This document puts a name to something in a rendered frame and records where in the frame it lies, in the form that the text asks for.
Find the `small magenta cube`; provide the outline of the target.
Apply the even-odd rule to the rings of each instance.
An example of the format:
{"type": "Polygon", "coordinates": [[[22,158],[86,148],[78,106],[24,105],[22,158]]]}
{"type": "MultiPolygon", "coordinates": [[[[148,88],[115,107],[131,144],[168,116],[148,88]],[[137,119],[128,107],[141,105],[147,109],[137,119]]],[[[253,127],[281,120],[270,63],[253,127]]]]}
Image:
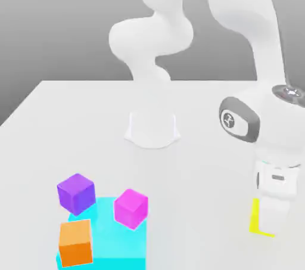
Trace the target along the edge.
{"type": "Polygon", "coordinates": [[[148,197],[133,190],[125,190],[113,203],[114,219],[136,230],[148,216],[148,197]]]}

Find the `small yellow cube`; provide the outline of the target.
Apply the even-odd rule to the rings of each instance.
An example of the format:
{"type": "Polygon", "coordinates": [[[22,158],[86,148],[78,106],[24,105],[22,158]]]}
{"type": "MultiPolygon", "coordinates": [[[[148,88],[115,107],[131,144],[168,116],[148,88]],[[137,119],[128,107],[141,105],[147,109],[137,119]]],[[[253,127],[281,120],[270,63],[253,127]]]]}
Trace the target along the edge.
{"type": "Polygon", "coordinates": [[[274,237],[274,234],[268,234],[266,232],[262,232],[259,230],[259,199],[253,198],[252,207],[251,207],[251,215],[250,215],[250,225],[249,231],[253,234],[264,235],[267,237],[274,237]]]}

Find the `small purple cube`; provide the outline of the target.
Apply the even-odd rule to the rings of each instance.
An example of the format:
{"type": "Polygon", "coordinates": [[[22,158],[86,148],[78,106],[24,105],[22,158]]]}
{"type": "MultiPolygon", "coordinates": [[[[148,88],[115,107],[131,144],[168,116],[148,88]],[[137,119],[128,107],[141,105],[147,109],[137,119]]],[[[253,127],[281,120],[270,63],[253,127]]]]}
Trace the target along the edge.
{"type": "Polygon", "coordinates": [[[57,184],[57,191],[61,206],[75,216],[96,203],[94,182],[79,173],[57,184]]]}

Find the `large cyan box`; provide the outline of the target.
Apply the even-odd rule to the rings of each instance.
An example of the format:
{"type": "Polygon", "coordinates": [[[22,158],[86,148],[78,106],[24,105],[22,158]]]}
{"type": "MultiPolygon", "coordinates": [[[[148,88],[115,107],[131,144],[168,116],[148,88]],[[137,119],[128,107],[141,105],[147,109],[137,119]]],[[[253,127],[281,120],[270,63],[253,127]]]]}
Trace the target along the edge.
{"type": "Polygon", "coordinates": [[[99,197],[79,216],[71,214],[69,222],[91,221],[92,257],[89,264],[63,267],[57,254],[58,270],[147,270],[147,222],[135,230],[114,220],[114,197],[99,197]]]}

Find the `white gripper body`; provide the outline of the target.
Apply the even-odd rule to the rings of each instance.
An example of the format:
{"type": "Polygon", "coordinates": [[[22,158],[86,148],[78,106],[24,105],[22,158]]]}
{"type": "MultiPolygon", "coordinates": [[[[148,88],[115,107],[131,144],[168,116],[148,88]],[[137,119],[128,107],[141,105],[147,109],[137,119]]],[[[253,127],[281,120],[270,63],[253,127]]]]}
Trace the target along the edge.
{"type": "Polygon", "coordinates": [[[277,234],[286,221],[290,201],[274,197],[259,200],[259,230],[267,234],[277,234]]]}

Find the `small orange cube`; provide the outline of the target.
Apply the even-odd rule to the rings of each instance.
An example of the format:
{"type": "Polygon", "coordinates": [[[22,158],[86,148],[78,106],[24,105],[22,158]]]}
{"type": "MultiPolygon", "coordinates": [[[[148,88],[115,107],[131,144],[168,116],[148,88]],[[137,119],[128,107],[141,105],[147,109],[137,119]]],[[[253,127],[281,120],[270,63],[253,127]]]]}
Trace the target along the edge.
{"type": "Polygon", "coordinates": [[[58,250],[63,268],[93,262],[91,221],[64,222],[60,225],[58,250]]]}

